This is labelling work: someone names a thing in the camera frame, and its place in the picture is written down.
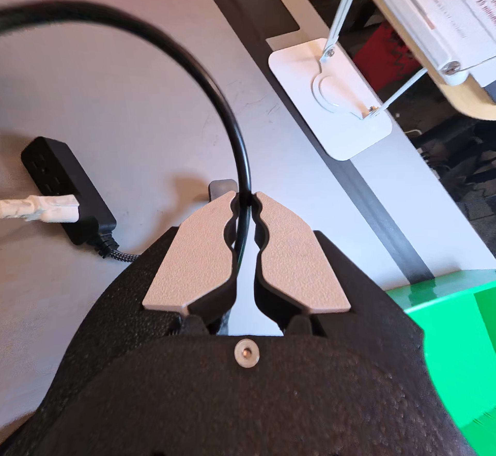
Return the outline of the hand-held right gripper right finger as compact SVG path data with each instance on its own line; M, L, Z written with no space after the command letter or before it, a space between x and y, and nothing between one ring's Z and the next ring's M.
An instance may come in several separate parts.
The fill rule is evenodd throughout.
M346 313L351 304L311 227L263 192L253 195L261 283L307 315Z

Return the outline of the red tote bag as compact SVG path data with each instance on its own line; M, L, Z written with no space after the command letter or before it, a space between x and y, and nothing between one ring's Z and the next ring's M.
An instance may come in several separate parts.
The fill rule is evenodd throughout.
M388 21L381 23L352 60L375 92L421 68Z

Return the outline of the green plastic bin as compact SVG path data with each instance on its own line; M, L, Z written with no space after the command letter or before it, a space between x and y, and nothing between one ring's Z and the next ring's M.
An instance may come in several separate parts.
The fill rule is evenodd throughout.
M432 382L477 455L495 455L495 270L387 291L424 331Z

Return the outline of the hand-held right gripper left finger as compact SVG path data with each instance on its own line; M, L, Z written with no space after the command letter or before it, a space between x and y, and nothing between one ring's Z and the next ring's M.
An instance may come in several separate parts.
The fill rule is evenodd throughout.
M228 191L199 208L177 229L169 249L143 299L146 310L180 315L207 315L207 297L226 291L236 269L226 228L235 222L235 191Z

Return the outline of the black power strip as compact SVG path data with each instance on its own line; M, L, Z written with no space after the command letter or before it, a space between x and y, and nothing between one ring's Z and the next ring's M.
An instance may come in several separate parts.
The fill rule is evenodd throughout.
M78 220L61 224L74 245L87 244L104 259L118 249L117 221L66 143L39 136L20 157L42 196L71 194L79 202Z

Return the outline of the white document stand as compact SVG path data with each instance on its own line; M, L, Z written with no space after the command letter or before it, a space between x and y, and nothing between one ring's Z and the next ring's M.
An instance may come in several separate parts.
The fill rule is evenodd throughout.
M462 68L432 34L409 0L374 0L423 65L381 103L338 44L353 0L340 0L327 39L274 51L268 65L327 155L346 161L387 137L387 108L428 73L444 96L469 117L495 120L495 58Z

